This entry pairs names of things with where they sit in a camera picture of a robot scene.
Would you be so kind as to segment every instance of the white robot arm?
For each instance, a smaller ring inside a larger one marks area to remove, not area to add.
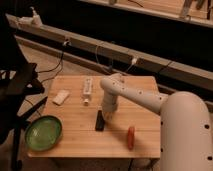
[[[161,115],[161,170],[212,171],[212,137],[208,109],[190,92],[172,95],[136,90],[124,84],[121,74],[104,77],[102,114],[110,122],[117,97],[123,96]]]

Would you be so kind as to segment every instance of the black chair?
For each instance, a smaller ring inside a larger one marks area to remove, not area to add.
[[[44,92],[37,80],[36,64],[28,63],[22,54],[5,13],[0,11],[0,144],[14,131],[11,169],[20,170],[18,159],[21,129],[29,125],[27,119],[46,102],[46,97],[22,115],[17,115],[27,95]]]

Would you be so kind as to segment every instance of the wooden table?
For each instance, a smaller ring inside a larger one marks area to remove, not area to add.
[[[59,143],[44,152],[29,151],[31,157],[104,157],[159,158],[160,117],[133,102],[119,97],[119,107],[111,124],[103,132],[95,131],[97,111],[103,90],[101,76],[92,76],[93,92],[89,106],[83,105],[82,89],[86,76],[57,76],[49,91],[43,115],[58,117],[63,125]],[[125,76],[125,83],[135,88],[157,91],[154,77]],[[63,105],[52,103],[61,89],[70,91]],[[135,126],[135,146],[127,148],[127,130]]]

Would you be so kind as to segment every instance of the green bowl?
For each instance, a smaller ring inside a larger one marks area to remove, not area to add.
[[[42,116],[34,120],[26,130],[25,142],[33,151],[52,148],[61,137],[62,124],[54,116]]]

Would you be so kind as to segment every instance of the bottle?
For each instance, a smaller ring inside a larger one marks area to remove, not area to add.
[[[30,7],[30,8],[32,9],[32,12],[33,12],[33,24],[35,24],[38,27],[41,27],[43,23],[41,21],[40,15],[38,15],[34,7]]]

